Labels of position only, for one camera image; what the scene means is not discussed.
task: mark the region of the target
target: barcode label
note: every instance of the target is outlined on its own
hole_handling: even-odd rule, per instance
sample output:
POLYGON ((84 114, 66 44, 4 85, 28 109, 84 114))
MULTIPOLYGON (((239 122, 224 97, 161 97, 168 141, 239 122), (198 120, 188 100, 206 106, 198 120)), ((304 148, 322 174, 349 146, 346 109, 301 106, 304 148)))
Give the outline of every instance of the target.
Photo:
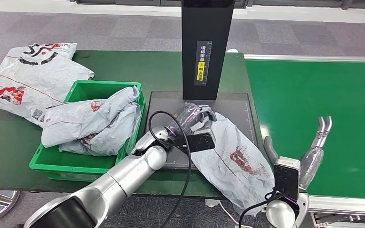
POLYGON ((43 115, 43 111, 36 109, 31 117, 38 120, 41 115, 43 115))

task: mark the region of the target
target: white wall baseboard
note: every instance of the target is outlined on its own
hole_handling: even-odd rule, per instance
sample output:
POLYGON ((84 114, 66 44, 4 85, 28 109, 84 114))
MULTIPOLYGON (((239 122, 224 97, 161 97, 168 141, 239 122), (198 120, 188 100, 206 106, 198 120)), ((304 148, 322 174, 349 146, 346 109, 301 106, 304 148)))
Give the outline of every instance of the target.
MULTIPOLYGON (((0 11, 181 16, 181 8, 179 7, 78 5, 76 2, 68 0, 0 0, 0 11)), ((365 23, 365 9, 253 6, 246 9, 235 9, 233 18, 365 23)))

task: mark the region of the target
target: plastic mailer bag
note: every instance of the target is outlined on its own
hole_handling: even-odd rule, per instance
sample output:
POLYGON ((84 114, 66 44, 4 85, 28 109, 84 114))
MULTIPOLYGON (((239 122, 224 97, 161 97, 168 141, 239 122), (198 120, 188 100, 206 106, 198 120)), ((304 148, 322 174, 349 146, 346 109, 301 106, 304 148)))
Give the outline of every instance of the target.
POLYGON ((44 147, 50 147, 99 133, 138 96, 139 91, 134 86, 124 88, 108 99, 79 101, 49 108, 41 143, 44 147))
MULTIPOLYGON (((272 191, 273 173, 258 148, 229 119, 219 113, 216 119, 211 125, 215 149, 191 153, 192 162, 235 208, 239 208, 236 212, 242 213, 264 201, 264 196, 272 191)), ((255 215, 261 209, 262 206, 254 208, 246 215, 255 215)))
POLYGON ((46 108, 62 104, 75 81, 94 73, 41 45, 17 57, 20 50, 12 49, 0 66, 0 109, 42 127, 46 108))
POLYGON ((59 151, 68 151, 93 156, 117 155, 125 141, 131 137, 140 121, 140 106, 132 102, 118 114, 108 127, 83 139, 66 142, 59 151))

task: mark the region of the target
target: green table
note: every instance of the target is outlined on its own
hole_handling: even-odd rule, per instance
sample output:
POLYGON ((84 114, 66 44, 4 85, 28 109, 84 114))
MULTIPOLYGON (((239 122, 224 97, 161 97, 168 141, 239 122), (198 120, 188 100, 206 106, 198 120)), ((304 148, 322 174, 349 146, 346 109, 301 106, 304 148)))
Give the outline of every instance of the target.
MULTIPOLYGON (((95 80, 140 82, 146 99, 151 91, 182 88, 179 52, 78 51, 74 60, 93 70, 95 80)), ((229 53, 219 92, 249 94, 257 138, 261 132, 270 135, 282 156, 300 158, 315 137, 317 117, 331 115, 324 161, 309 187, 309 211, 365 215, 365 58, 229 53)), ((0 110, 0 189, 72 192, 86 186, 50 180, 29 168, 40 135, 38 126, 0 110)), ((137 193, 180 194, 185 175, 158 171, 137 193)), ((198 172, 193 172, 186 195, 222 198, 198 172)))
MULTIPOLYGON (((147 101, 152 91, 182 90, 181 52, 78 51, 73 60, 93 70, 94 80, 140 82, 147 101)), ((219 92, 251 94, 243 54, 226 54, 219 92)), ((144 126, 141 124, 138 137, 143 135, 144 126)), ((86 186, 86 182, 50 180, 29 168, 40 136, 38 126, 0 110, 0 189, 73 192, 86 186)), ((178 195, 185 178, 185 171, 160 170, 137 193, 178 195)), ((222 197, 198 171, 193 171, 186 195, 222 197)))

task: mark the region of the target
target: green plastic crate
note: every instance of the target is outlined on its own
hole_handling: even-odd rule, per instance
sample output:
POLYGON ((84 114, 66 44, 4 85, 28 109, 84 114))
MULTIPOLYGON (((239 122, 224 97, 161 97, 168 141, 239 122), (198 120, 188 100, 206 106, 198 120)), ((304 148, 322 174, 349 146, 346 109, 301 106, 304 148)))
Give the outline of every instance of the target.
MULTIPOLYGON (((141 118, 144 111, 145 100, 141 84, 138 82, 113 82, 113 81, 75 81, 70 89, 65 102, 84 101, 92 99, 107 99, 115 92, 136 86, 140 92, 137 102, 141 107, 141 118)), ((59 146, 45 148, 42 144, 37 148, 29 167, 45 173, 50 179, 66 181, 92 182, 115 164, 120 162, 130 153, 138 137, 140 120, 134 134, 126 140, 117 156, 94 157, 70 152, 59 152, 59 146)))

